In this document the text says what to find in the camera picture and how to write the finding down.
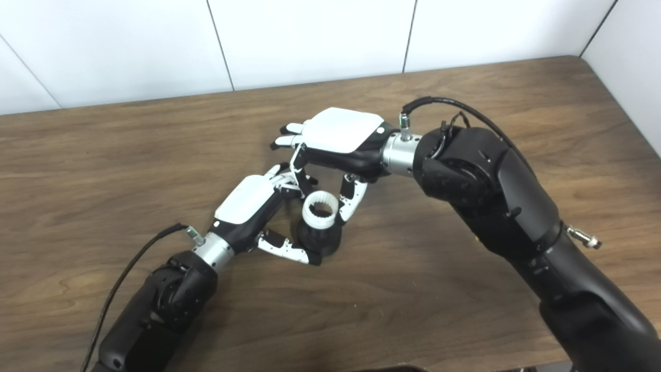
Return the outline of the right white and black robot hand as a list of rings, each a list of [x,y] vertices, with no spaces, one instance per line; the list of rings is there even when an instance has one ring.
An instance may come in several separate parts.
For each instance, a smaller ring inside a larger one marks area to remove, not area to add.
[[[343,226],[356,212],[368,184],[390,176],[382,159],[383,146],[399,130],[379,115],[330,107],[302,124],[281,127],[279,133],[270,148],[293,148],[289,167],[304,198],[312,193],[306,165],[344,172],[335,217]]]

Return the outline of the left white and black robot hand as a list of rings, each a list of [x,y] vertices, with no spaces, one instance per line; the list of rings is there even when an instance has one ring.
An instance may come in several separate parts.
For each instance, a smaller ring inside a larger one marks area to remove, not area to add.
[[[245,177],[215,210],[204,243],[196,248],[215,271],[237,254],[256,248],[298,263],[321,265],[319,254],[266,228],[286,201],[303,195],[293,174],[284,172],[287,167],[279,163],[266,174]]]

